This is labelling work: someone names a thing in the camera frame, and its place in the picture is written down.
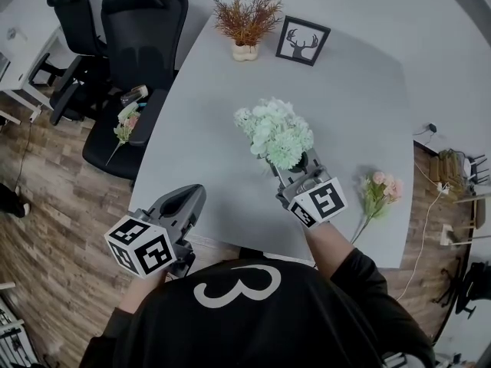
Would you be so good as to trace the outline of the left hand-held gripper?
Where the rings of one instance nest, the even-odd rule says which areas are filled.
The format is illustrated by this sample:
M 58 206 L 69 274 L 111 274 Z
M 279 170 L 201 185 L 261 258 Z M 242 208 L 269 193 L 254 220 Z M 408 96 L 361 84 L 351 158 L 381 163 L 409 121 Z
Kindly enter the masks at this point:
M 186 235 L 205 201 L 204 186 L 193 184 L 161 196 L 147 211 L 125 215 L 104 234 L 119 266 L 139 278 L 159 271 L 187 276 L 196 256 Z

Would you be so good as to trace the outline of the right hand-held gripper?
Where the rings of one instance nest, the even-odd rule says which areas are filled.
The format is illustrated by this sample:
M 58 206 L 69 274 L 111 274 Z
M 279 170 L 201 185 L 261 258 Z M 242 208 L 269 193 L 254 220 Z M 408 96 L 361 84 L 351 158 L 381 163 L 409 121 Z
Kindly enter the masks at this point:
M 315 149 L 311 148 L 305 154 L 305 169 L 279 169 L 273 165 L 270 168 L 280 183 L 287 186 L 278 192 L 278 197 L 288 204 L 287 210 L 305 228 L 315 228 L 347 209 L 348 202 L 340 182 L 328 175 Z

